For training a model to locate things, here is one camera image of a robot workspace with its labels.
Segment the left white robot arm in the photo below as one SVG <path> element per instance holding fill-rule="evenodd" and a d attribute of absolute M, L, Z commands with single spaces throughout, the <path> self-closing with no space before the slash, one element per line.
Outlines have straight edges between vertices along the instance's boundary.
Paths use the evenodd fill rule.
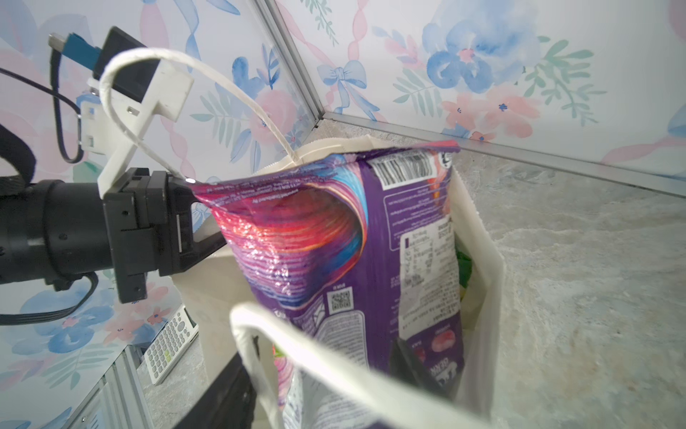
<path fill-rule="evenodd" d="M 114 271 L 120 302 L 146 299 L 146 277 L 184 273 L 226 243 L 196 241 L 191 189 L 169 173 L 130 168 L 104 195 L 96 183 L 33 182 L 36 159 L 7 128 L 1 157 L 1 282 L 42 279 L 64 291 L 88 273 Z"/>

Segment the white printed paper bag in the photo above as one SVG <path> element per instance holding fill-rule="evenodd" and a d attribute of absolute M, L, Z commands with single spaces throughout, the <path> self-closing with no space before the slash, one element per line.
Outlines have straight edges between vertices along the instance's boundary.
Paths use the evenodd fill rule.
<path fill-rule="evenodd" d="M 273 428 L 488 428 L 502 255 L 453 140 L 320 139 L 186 180 L 255 301 L 230 328 Z"/>

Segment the purple Fox's candy packet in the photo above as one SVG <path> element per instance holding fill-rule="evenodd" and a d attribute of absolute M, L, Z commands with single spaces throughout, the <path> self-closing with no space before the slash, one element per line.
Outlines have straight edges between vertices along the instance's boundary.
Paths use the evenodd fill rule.
<path fill-rule="evenodd" d="M 361 368 L 408 343 L 450 393 L 464 368 L 455 141 L 331 154 L 197 184 L 257 302 Z"/>

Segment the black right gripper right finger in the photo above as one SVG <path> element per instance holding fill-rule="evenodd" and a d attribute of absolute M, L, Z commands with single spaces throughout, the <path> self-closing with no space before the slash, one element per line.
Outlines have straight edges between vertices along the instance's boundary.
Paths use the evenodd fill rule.
<path fill-rule="evenodd" d="M 446 399 L 448 393 L 434 379 L 408 343 L 396 339 L 391 345 L 389 355 L 389 374 L 392 378 L 425 393 Z"/>

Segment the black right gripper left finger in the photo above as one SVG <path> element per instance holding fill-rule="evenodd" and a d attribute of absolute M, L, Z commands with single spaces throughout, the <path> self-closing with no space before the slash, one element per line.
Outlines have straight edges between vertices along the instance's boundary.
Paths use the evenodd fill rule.
<path fill-rule="evenodd" d="M 250 429 L 257 391 L 241 356 L 235 354 L 174 429 Z"/>

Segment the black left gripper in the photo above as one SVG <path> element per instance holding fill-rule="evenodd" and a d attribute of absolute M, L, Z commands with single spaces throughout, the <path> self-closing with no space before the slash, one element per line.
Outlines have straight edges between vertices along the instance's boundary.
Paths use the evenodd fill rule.
<path fill-rule="evenodd" d="M 183 273 L 226 245 L 210 208 L 169 173 L 130 168 L 103 202 L 121 303 L 148 297 L 149 273 Z"/>

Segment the green Fox's spring tea packet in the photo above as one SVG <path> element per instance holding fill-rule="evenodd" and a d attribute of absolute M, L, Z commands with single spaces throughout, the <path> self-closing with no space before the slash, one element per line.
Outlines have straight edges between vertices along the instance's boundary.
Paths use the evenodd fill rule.
<path fill-rule="evenodd" d="M 459 268 L 459 284 L 462 288 L 466 289 L 473 274 L 473 259 L 458 248 L 456 249 L 456 254 Z"/>

